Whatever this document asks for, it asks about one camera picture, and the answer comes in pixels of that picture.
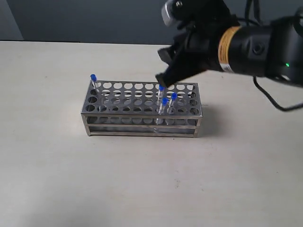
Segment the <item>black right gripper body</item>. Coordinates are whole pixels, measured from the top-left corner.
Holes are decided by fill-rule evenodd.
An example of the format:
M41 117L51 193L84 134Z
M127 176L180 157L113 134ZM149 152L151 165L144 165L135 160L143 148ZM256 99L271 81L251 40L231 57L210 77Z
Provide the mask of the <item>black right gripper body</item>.
M174 71L231 71L228 51L240 29L235 14L177 14L185 28L174 42Z

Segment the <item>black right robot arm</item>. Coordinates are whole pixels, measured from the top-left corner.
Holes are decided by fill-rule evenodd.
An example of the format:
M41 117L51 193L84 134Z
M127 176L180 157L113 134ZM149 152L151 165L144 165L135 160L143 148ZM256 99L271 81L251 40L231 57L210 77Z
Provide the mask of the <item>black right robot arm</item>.
M167 69L156 75L169 87L199 73L213 70L264 77L283 84L303 84L303 10L253 24L231 14L219 1L204 1L196 7L172 7L172 18L185 32L173 45L158 51Z

